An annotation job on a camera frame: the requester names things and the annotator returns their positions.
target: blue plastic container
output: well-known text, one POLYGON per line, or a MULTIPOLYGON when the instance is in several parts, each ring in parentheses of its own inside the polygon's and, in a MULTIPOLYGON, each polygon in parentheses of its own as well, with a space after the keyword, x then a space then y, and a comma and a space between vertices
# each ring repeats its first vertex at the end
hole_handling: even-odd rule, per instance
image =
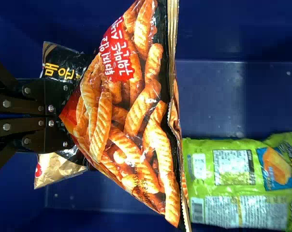
MULTIPOLYGON (((130 4, 0 1, 0 61, 39 77, 43 41, 91 53, 130 4)), ((181 1, 177 42, 184 137, 292 131, 292 1, 181 1)), ((176 231, 100 173, 33 190, 35 166, 18 153, 0 170, 0 231, 176 231)))

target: fried snack picture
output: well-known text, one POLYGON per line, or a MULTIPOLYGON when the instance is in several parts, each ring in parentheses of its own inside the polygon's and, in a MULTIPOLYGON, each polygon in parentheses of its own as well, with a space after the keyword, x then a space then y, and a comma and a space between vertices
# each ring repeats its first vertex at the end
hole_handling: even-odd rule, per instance
POLYGON ((101 157, 101 163, 112 173, 116 176, 116 178, 121 181, 122 175, 120 174, 120 171, 118 170, 117 166, 114 164, 114 162, 111 160, 111 158, 108 156, 106 151, 103 151, 102 157, 101 157))
POLYGON ((180 219, 179 186, 173 172, 162 177, 165 189, 165 219, 177 227, 180 219))
POLYGON ((264 169, 269 171, 273 169, 275 181, 281 185, 288 183, 292 176, 291 166, 281 157, 281 155, 272 148, 267 148, 263 155, 264 169))
POLYGON ((160 191, 157 175, 147 160, 137 165, 137 173, 139 178, 146 183, 148 193, 155 194, 160 191))
POLYGON ((160 91, 161 84, 157 80, 153 80, 145 86, 127 114, 124 128, 125 133, 131 137, 137 135, 146 113, 150 110, 153 103, 157 101, 160 91))
POLYGON ((173 171, 173 158, 170 141, 160 124, 155 120, 149 120, 147 127, 151 131, 146 131, 150 142, 154 144, 157 153, 160 177, 163 182, 166 195, 165 219, 175 227, 178 226, 180 218, 180 194, 179 186, 173 171))
POLYGON ((90 140, 90 153, 98 161, 101 160, 102 153, 105 149, 111 124, 112 95, 109 92, 102 92, 99 101, 98 120, 92 139, 90 140))
POLYGON ((81 114, 79 120, 77 121, 76 127, 73 129, 73 135, 76 138, 83 137, 87 132, 88 118, 86 117, 86 115, 88 115, 87 112, 81 114))
POLYGON ((113 109, 112 120, 118 122, 119 124, 125 125, 128 111, 114 105, 112 109, 113 109))
POLYGON ((154 43, 150 49, 145 63, 145 85, 152 80, 158 80, 161 67, 163 47, 160 43, 154 43))
POLYGON ((112 94, 113 104, 118 104, 122 101, 121 82, 109 80, 109 78, 103 74, 104 71, 105 68, 103 68, 102 73, 99 74, 102 82, 101 87, 104 91, 109 91, 112 94))
POLYGON ((163 181, 161 180, 160 173, 158 174, 158 181, 159 181, 159 185, 160 185, 160 192, 165 193, 164 184, 163 184, 163 181))
POLYGON ((132 42, 130 35, 128 35, 126 32, 124 33, 124 38, 128 43, 128 48, 130 50, 130 61, 132 68, 134 69, 133 78, 129 79, 131 107, 135 102, 137 96, 142 92, 144 88, 144 79, 142 75, 140 59, 137 55, 135 45, 132 42))
POLYGON ((126 154, 127 163, 130 163, 131 166, 134 166, 140 163, 142 152, 137 147, 137 145, 131 139, 127 137, 125 133, 123 133, 117 127, 111 126, 108 138, 114 144, 116 144, 124 154, 126 154))
POLYGON ((76 106, 76 122, 78 123, 79 118, 82 114, 84 114, 86 112, 86 108, 84 105, 84 100, 82 98, 82 96, 79 96, 78 98, 78 103, 76 106))
POLYGON ((144 130, 144 134, 143 134, 143 153, 146 156, 146 159, 148 161, 150 161, 152 159, 153 156, 153 152, 154 152, 154 144, 152 144, 150 142, 150 134, 152 131, 152 126, 154 124, 160 125, 163 116, 165 115, 167 110, 167 104, 164 103, 163 101, 159 101, 155 110, 152 112, 152 114, 150 115, 149 121, 151 121, 151 123, 148 122, 145 130, 144 130))
POLYGON ((81 96, 89 115, 89 140, 91 140, 97 124, 98 105, 101 94, 101 79, 98 75, 100 73, 99 56, 100 54, 97 54, 93 59, 80 84, 81 96))
POLYGON ((121 82, 122 105, 127 108, 130 105, 130 81, 121 82))
POLYGON ((134 2, 132 6, 123 14, 124 24, 125 24, 125 31, 129 34, 134 32, 135 21, 137 18, 137 7, 138 2, 134 2))
POLYGON ((150 193, 159 192, 158 178, 148 161, 142 159, 142 152, 137 145, 125 133, 114 126, 111 127, 109 139, 126 155, 126 164, 135 168, 138 176, 147 182, 148 191, 150 193))
POLYGON ((121 82, 120 81, 117 81, 117 82, 108 81, 108 88, 112 94, 113 104, 120 103, 122 101, 121 82))
POLYGON ((135 22, 134 43, 140 57, 144 60, 146 60, 149 51, 150 21, 156 8, 156 0, 145 0, 135 22))
POLYGON ((121 179, 123 186, 126 191, 129 193, 133 192, 133 189, 136 187, 136 183, 138 183, 139 177, 138 175, 131 174, 121 179))
POLYGON ((132 168, 125 163, 127 156, 120 150, 119 147, 113 144, 108 149, 108 154, 109 157, 113 157, 113 160, 115 161, 116 166, 119 169, 122 177, 126 177, 128 175, 133 174, 132 168))

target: snack bag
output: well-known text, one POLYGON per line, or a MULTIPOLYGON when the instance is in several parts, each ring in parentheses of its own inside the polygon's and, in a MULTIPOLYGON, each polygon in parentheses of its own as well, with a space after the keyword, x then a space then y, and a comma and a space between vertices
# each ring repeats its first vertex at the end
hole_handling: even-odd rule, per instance
POLYGON ((96 169, 185 229, 177 14, 176 0, 135 1, 103 35, 59 117, 96 169))
POLYGON ((34 189, 77 176, 87 171, 88 168, 84 166, 84 163, 78 164, 83 157, 77 146, 59 152, 38 154, 38 164, 36 165, 34 175, 34 189))
POLYGON ((186 138, 183 154, 193 223, 292 231, 292 132, 264 142, 186 138))

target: nutrition label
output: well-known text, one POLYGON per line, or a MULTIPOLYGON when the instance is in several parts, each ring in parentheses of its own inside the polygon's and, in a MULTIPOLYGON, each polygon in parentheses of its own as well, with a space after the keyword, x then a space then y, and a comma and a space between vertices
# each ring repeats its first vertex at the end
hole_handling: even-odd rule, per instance
POLYGON ((285 230, 286 197, 241 196, 191 198, 192 222, 224 228, 285 230))
POLYGON ((288 205, 285 197, 240 197, 242 227, 285 230, 288 205))
POLYGON ((216 185, 255 185, 251 150, 214 150, 216 185))
POLYGON ((225 228, 239 227, 237 201, 233 197, 205 197, 205 222, 225 228))

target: snack image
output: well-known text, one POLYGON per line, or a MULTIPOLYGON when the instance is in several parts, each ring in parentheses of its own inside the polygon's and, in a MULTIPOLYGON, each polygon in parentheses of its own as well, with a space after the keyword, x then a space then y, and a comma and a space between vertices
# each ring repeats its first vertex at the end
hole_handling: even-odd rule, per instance
POLYGON ((167 72, 174 61, 164 52, 169 47, 162 29, 167 27, 156 28, 167 22, 166 4, 139 0, 116 20, 65 112, 76 111, 68 131, 95 168, 184 228, 180 142, 167 115, 169 105, 175 105, 169 89, 175 81, 167 72))
POLYGON ((145 64, 145 85, 149 84, 153 79, 158 79, 162 53, 163 47, 160 43, 154 43, 150 47, 145 64))
POLYGON ((102 153, 108 139, 108 133, 112 124, 112 95, 109 92, 102 92, 99 109, 98 119, 95 131, 93 133, 90 143, 90 153, 101 160, 102 153))
POLYGON ((156 8, 156 0, 145 0, 135 22, 134 43, 144 60, 147 58, 149 50, 150 21, 156 8))
POLYGON ((291 166, 272 148, 268 148, 263 155, 264 169, 272 170, 275 180, 285 185, 292 176, 291 166))

